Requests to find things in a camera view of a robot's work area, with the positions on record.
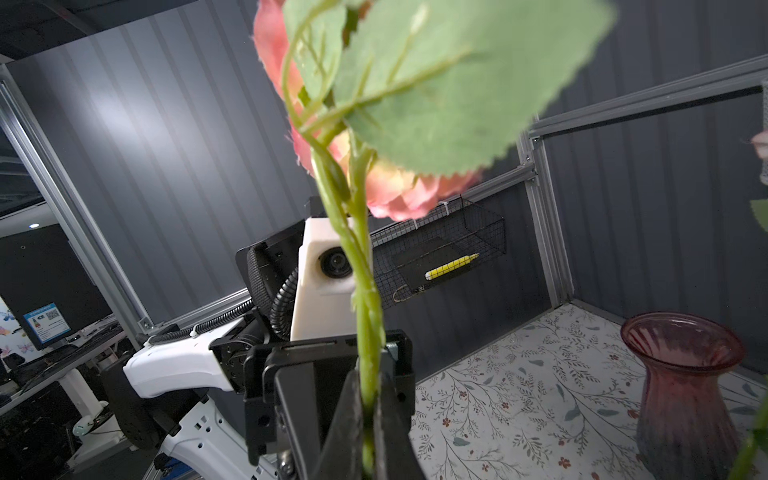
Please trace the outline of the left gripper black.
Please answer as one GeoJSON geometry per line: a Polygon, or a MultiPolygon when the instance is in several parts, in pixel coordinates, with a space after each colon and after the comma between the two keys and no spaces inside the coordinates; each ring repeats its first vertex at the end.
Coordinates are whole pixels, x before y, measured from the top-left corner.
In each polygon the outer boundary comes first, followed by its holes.
{"type": "Polygon", "coordinates": [[[209,429],[212,465],[294,465],[311,479],[316,465],[413,465],[408,433],[415,412],[413,347],[401,330],[386,334],[379,394],[370,418],[362,404],[358,342],[352,335],[266,343],[229,335],[211,346],[229,383],[242,394],[245,434],[222,418],[209,429]]]}

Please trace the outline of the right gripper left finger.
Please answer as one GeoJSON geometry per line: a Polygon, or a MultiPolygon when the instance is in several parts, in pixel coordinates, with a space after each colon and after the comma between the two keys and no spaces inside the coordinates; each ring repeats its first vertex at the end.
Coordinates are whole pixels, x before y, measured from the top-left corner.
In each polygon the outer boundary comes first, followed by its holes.
{"type": "Polygon", "coordinates": [[[363,406],[359,373],[351,370],[344,382],[319,460],[316,480],[363,478],[363,406]]]}

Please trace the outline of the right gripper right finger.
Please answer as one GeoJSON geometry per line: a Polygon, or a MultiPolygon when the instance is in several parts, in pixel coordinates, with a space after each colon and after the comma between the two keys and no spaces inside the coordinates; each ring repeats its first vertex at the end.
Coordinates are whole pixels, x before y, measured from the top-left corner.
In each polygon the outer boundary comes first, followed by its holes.
{"type": "Polygon", "coordinates": [[[424,480],[410,437],[410,417],[392,378],[379,375],[380,392],[374,413],[374,478],[424,480]]]}

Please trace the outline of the purple glass vase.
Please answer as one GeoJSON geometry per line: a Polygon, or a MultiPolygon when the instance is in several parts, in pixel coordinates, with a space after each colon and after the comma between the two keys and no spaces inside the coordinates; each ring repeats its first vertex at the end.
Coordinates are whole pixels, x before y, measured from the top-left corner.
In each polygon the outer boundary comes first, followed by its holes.
{"type": "Polygon", "coordinates": [[[627,320],[620,336],[646,368],[636,441],[656,479],[725,479],[740,440],[718,384],[743,360],[728,328],[683,313],[627,320]]]}

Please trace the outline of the pink rose stem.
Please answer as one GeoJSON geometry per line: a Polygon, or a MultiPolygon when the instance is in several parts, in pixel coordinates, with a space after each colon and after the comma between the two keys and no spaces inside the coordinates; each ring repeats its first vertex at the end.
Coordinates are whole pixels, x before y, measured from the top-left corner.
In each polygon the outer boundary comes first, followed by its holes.
{"type": "Polygon", "coordinates": [[[253,43],[352,265],[367,418],[386,334],[370,217],[464,192],[594,55],[610,1],[262,1],[253,43]]]}

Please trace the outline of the pink roses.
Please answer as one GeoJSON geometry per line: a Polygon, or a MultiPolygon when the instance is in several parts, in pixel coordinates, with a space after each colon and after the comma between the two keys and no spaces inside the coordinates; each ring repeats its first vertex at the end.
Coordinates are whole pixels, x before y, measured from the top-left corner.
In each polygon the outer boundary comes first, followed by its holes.
{"type": "MultiPolygon", "coordinates": [[[[749,140],[749,144],[753,147],[757,158],[760,160],[758,180],[764,187],[767,186],[767,138],[768,131],[763,130],[749,140]]],[[[767,198],[752,200],[751,209],[760,227],[767,231],[767,198]]]]}

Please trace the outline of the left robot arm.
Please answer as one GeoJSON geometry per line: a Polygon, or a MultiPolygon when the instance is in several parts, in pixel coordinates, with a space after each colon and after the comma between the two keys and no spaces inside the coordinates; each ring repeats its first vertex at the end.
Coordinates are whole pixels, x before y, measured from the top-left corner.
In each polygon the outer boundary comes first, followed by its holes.
{"type": "Polygon", "coordinates": [[[333,324],[280,341],[244,318],[205,333],[170,327],[107,368],[102,382],[123,433],[205,479],[420,479],[409,430],[412,344],[386,335],[365,470],[357,340],[333,324]]]}

